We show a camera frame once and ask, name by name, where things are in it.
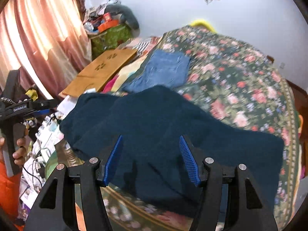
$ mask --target dark blue cloth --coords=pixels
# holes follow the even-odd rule
[[[138,93],[155,85],[167,88],[182,86],[187,81],[190,58],[181,52],[155,50],[144,72],[123,87],[124,91]]]
[[[81,95],[60,130],[83,160],[99,156],[110,136],[122,134],[112,183],[147,203],[193,217],[200,190],[190,182],[179,149],[180,135],[187,134],[220,164],[245,164],[274,208],[283,140],[225,125],[166,87],[124,97]]]

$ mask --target bed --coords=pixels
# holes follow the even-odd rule
[[[105,93],[125,96],[124,85],[143,72],[154,50],[181,51],[192,61],[188,80],[176,88],[177,93],[225,124],[284,140],[274,209],[282,230],[295,214],[301,148],[291,89],[271,61],[246,42],[191,26],[167,32],[162,38],[133,39],[119,48],[137,48],[139,58],[107,84]],[[47,173],[58,162],[82,163],[71,149],[58,150],[48,162]],[[191,218],[158,209],[111,184],[101,192],[114,230],[189,230],[192,223]]]

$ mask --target pink curtain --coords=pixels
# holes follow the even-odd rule
[[[0,25],[2,88],[9,70],[22,67],[46,97],[56,97],[91,61],[76,0],[10,0]]]

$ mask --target orange clothing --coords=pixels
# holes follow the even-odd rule
[[[8,178],[5,164],[0,162],[0,207],[12,220],[18,216],[20,177],[21,173]]]

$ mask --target brown cardboard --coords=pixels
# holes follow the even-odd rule
[[[85,67],[63,90],[63,94],[79,97],[84,91],[95,88],[97,92],[136,55],[135,49],[107,50]]]

